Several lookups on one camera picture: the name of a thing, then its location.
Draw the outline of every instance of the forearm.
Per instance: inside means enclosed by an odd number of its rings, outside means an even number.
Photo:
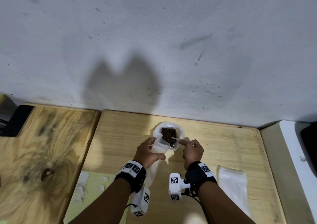
[[[198,197],[211,223],[255,224],[214,182],[204,182]]]
[[[94,202],[70,224],[117,224],[129,200],[131,187],[125,179],[116,179]]]

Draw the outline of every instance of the coffee beans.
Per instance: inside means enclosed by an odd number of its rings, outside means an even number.
[[[174,147],[174,144],[176,142],[175,139],[172,139],[171,137],[177,138],[176,136],[176,130],[170,129],[170,128],[162,128],[161,131],[163,137],[162,139],[170,144],[171,147]]]

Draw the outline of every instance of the person's left arm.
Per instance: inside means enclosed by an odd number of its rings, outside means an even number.
[[[151,147],[156,138],[148,138],[138,146],[134,161],[148,169],[157,160],[165,160],[164,154],[152,153]],[[117,224],[120,222],[131,193],[131,186],[123,178],[116,179],[111,185],[70,224]]]

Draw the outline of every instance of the wall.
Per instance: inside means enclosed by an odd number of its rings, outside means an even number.
[[[317,0],[0,0],[0,92],[260,126],[317,104]]]

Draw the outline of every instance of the wrist strap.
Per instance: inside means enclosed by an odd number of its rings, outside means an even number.
[[[214,182],[217,184],[216,178],[208,166],[201,162],[193,162],[188,167],[188,171],[185,174],[187,183],[191,184],[191,188],[198,195],[200,186],[206,181]]]
[[[131,186],[131,193],[138,193],[145,180],[146,170],[144,167],[136,161],[128,161],[117,173],[114,180],[123,178],[129,182]]]

